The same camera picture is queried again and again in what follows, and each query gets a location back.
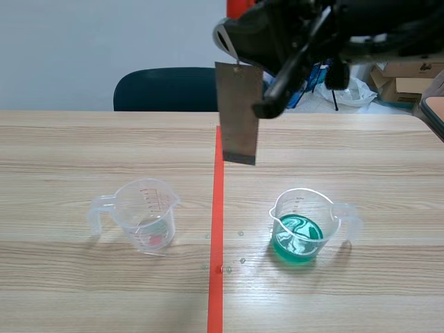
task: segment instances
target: measuring cup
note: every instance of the measuring cup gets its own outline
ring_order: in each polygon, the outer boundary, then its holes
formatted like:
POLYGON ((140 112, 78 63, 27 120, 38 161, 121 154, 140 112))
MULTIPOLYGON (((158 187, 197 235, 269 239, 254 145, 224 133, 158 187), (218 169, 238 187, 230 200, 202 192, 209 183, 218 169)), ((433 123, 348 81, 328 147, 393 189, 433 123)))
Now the measuring cup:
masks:
POLYGON ((313 189, 289 189, 282 193, 270 210, 273 218, 271 242, 276 252, 293 262, 315 258, 345 221, 347 240, 354 240, 362 220, 354 205, 333 203, 313 189))
POLYGON ((178 203, 167 183, 146 178, 130 182, 113 195, 93 199, 87 220, 92 233, 100 235, 100 213, 107 212, 137 249, 155 253, 173 239, 173 208, 178 203))

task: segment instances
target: green liquid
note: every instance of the green liquid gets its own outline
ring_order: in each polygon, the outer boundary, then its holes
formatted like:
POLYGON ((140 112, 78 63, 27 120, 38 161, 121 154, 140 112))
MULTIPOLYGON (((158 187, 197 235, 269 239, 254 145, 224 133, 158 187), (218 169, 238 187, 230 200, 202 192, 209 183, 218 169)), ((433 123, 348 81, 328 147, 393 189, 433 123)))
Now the green liquid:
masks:
POLYGON ((307 217, 295 214, 286 215, 280 220, 288 230, 300 237, 294 237, 280 225, 275 226, 272 242, 276 252, 291 262, 308 262, 315 258, 323 245, 321 241, 310 241, 323 239, 318 225, 307 217))

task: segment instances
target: chair backrest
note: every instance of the chair backrest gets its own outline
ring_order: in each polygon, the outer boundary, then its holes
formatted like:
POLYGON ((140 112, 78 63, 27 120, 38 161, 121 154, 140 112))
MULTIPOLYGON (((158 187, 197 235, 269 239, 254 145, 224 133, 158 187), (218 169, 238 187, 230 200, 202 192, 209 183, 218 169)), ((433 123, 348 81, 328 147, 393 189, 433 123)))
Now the chair backrest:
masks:
POLYGON ((146 69, 122 78, 114 111, 217 112, 214 68, 146 69))

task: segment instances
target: red tape line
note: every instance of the red tape line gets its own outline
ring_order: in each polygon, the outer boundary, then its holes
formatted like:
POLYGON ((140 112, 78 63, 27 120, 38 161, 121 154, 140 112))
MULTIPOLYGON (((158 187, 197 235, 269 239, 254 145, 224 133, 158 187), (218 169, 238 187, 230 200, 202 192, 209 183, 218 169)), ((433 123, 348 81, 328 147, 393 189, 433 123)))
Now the red tape line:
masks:
POLYGON ((211 223, 208 333, 223 332, 223 157, 221 128, 216 129, 213 212, 211 223))

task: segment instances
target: metal sheet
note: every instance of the metal sheet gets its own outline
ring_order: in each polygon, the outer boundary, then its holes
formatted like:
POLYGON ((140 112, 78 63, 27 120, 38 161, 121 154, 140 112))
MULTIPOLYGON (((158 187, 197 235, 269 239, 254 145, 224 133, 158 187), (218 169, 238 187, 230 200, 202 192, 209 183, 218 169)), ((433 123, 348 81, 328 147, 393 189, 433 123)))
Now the metal sheet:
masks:
POLYGON ((217 105, 223 159, 255 165, 259 119, 251 105, 262 99, 263 72, 253 66, 216 62, 217 105))

